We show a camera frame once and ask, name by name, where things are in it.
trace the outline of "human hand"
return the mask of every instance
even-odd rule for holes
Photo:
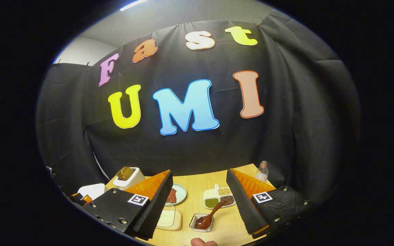
[[[191,246],[219,246],[214,241],[207,241],[206,243],[201,238],[193,238],[191,240]]]

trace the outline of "yellow letter u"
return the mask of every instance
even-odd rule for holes
[[[121,110],[121,97],[122,92],[115,92],[109,96],[108,102],[110,103],[110,109],[112,112],[112,118],[116,126],[122,129],[132,128],[139,123],[141,119],[141,107],[139,106],[138,91],[141,89],[139,84],[130,86],[126,90],[126,94],[130,98],[130,108],[132,110],[132,115],[129,118],[122,116]]]

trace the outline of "plate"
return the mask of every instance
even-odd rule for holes
[[[205,204],[205,200],[206,199],[214,198],[214,199],[217,199],[220,202],[221,201],[220,198],[223,197],[223,196],[233,196],[232,191],[231,191],[230,194],[219,195],[219,190],[220,189],[230,189],[229,187],[222,187],[222,188],[220,188],[218,184],[215,184],[214,187],[215,187],[214,189],[205,190],[205,192],[203,192],[203,206],[204,207],[206,207],[206,204]],[[233,198],[233,203],[232,204],[227,205],[227,206],[223,206],[221,208],[230,207],[230,206],[233,206],[235,204],[236,204],[236,201],[235,201],[235,198]]]
[[[175,192],[176,203],[169,203],[169,202],[167,202],[166,204],[176,205],[176,204],[179,204],[179,203],[183,202],[183,200],[186,197],[186,189],[185,189],[185,187],[181,186],[180,184],[174,183],[172,185],[172,188],[174,190],[176,190],[176,192]]]

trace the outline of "plastic bottle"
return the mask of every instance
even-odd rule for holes
[[[268,177],[267,162],[261,161],[258,170],[256,170],[255,179],[258,179],[265,183],[267,181],[267,177]]]

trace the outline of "spoon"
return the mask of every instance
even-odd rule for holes
[[[194,228],[198,229],[198,230],[206,230],[209,228],[209,226],[211,226],[211,222],[212,222],[212,216],[214,215],[214,213],[220,209],[221,207],[223,207],[225,204],[227,204],[228,201],[220,201],[212,210],[212,212],[209,215],[206,215],[204,217],[199,218],[195,225]]]

